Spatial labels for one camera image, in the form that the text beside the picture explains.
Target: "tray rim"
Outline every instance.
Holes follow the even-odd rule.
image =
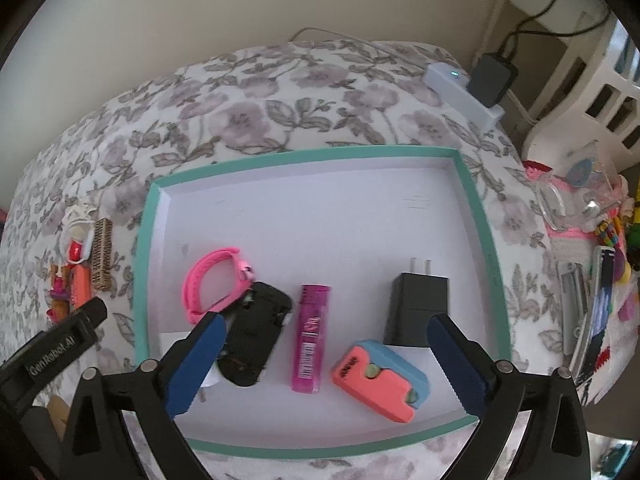
[[[348,158],[391,158],[396,156],[416,156],[429,158],[449,158],[453,161],[454,168],[463,191],[469,203],[472,218],[478,230],[478,238],[482,252],[484,253],[484,264],[489,276],[489,298],[492,304],[494,316],[494,328],[497,342],[497,355],[494,359],[511,360],[511,330],[507,303],[504,295],[504,283],[502,281],[502,271],[498,255],[495,249],[494,236],[489,226],[482,199],[478,195],[476,184],[471,173],[464,163],[460,152],[454,148],[441,148],[439,146],[414,146],[414,145],[393,145],[393,146],[344,146],[338,148],[320,148],[316,150],[297,150],[286,153],[271,153],[267,155],[248,156],[238,160],[228,160],[216,162],[208,166],[193,168],[169,176],[164,176],[153,181],[146,197],[145,208],[142,215],[142,222],[138,231],[138,243],[134,260],[134,281],[133,281],[133,306],[134,317],[134,348],[136,363],[139,364],[149,358],[148,345],[148,325],[146,317],[147,289],[148,289],[148,263],[153,227],[156,222],[156,211],[163,188],[183,184],[193,180],[200,180],[210,176],[218,176],[226,173],[238,171],[256,170],[271,166],[286,166],[288,164],[303,164],[306,162],[322,162],[326,160],[345,160]],[[205,440],[187,438],[192,449],[207,451],[217,454],[241,456],[247,458],[267,458],[267,459],[317,459],[334,458],[341,456],[363,455],[377,451],[394,449],[402,446],[416,444],[423,440],[428,440],[436,436],[450,433],[472,424],[478,420],[476,416],[465,415],[461,418],[441,424],[428,430],[416,431],[403,436],[396,436],[366,442],[364,444],[351,444],[337,447],[316,447],[316,448],[266,448],[249,446],[232,446],[230,444],[219,444]]]

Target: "white cable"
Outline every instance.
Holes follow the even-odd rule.
[[[371,43],[370,41],[367,40],[361,40],[360,38],[355,38],[354,36],[350,36],[349,34],[343,34],[341,32],[335,32],[334,30],[328,30],[326,28],[319,28],[319,27],[305,27],[305,28],[301,28],[299,31],[297,31],[291,38],[289,41],[295,41],[296,38],[302,34],[303,32],[305,32],[306,30],[320,30],[321,32],[328,32],[329,34],[335,34],[336,36],[340,36],[342,38],[347,38],[348,40],[351,41],[357,41],[358,43],[362,43],[365,44],[367,46],[370,46],[372,48],[375,48],[376,50],[379,50],[380,52],[384,52],[385,54],[389,54],[390,56],[394,56],[397,57],[400,61],[404,61],[407,64],[413,65],[413,66],[417,66],[418,68],[424,70],[425,66],[424,65],[420,65],[418,63],[416,63],[415,61],[411,61],[409,58],[402,56],[401,54],[398,54],[395,50],[393,50],[392,48],[389,48],[388,46],[384,46],[384,45],[379,45],[377,43]]]

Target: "black cable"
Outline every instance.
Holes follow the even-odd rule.
[[[602,27],[611,16],[611,9],[607,10],[607,15],[602,18],[599,22],[594,23],[591,27],[582,28],[581,30],[576,30],[574,32],[548,32],[545,30],[516,30],[512,32],[515,38],[523,34],[529,34],[531,36],[549,36],[551,38],[573,38],[574,36],[581,36],[582,34],[586,34],[587,32],[591,32],[592,30],[596,30],[597,28]],[[511,62],[513,57],[516,55],[516,48],[514,48],[511,53],[506,57],[506,60]]]
[[[502,43],[500,44],[500,47],[499,47],[499,49],[498,49],[498,54],[499,54],[500,56],[502,56],[502,55],[504,54],[504,51],[505,51],[505,49],[506,49],[506,47],[507,47],[507,43],[508,43],[508,41],[509,41],[509,38],[512,38],[512,37],[514,36],[514,34],[515,34],[518,30],[520,30],[520,29],[522,28],[522,26],[523,26],[523,25],[525,25],[525,24],[527,24],[527,23],[529,23],[529,22],[532,22],[533,20],[536,20],[536,19],[540,18],[541,16],[544,16],[546,13],[548,13],[548,12],[549,12],[549,10],[551,10],[551,7],[553,7],[553,6],[555,5],[556,1],[557,1],[557,0],[550,0],[550,1],[549,1],[549,3],[546,5],[546,7],[545,7],[544,9],[542,9],[539,13],[534,14],[533,16],[528,16],[528,17],[526,17],[524,20],[521,20],[521,21],[516,25],[516,28],[515,28],[512,32],[510,32],[509,34],[507,34],[507,36],[504,38],[504,40],[502,40]],[[518,40],[518,37],[516,36],[516,37],[515,37],[515,40],[514,40],[514,42],[515,42],[515,43],[514,43],[514,47],[513,47],[514,49],[516,49],[516,48],[517,48],[517,40]]]

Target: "blue gripper pad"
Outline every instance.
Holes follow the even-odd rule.
[[[438,317],[429,321],[427,338],[462,407],[469,415],[484,415],[488,385]]]
[[[171,418],[187,412],[226,339],[225,318],[216,316],[202,332],[167,384],[164,406]]]

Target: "barcode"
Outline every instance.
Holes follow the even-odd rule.
[[[300,363],[298,364],[298,377],[310,379],[314,371],[314,357],[316,343],[302,343],[300,347]]]

